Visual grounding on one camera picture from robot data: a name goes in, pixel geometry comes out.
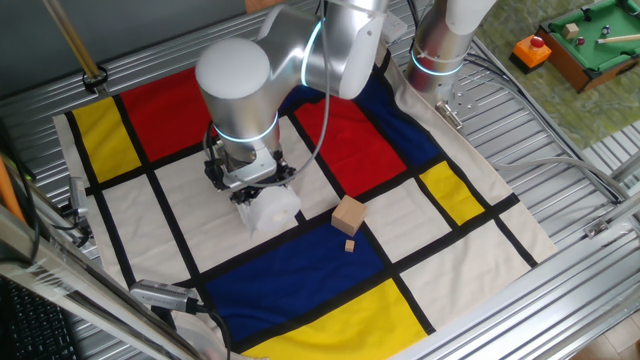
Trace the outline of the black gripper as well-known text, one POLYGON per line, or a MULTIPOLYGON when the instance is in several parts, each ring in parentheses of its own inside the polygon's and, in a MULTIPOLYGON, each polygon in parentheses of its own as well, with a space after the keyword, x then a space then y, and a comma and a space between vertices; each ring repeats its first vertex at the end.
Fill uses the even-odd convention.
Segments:
POLYGON ((296 168, 289 166, 285 160, 277 163, 275 177, 262 180, 243 180, 238 177, 225 177, 227 160, 225 156, 217 157, 212 151, 207 150, 209 156, 204 161, 204 173, 218 191, 228 189, 231 192, 231 200, 253 200, 268 187, 276 184, 288 184, 296 176, 296 168))

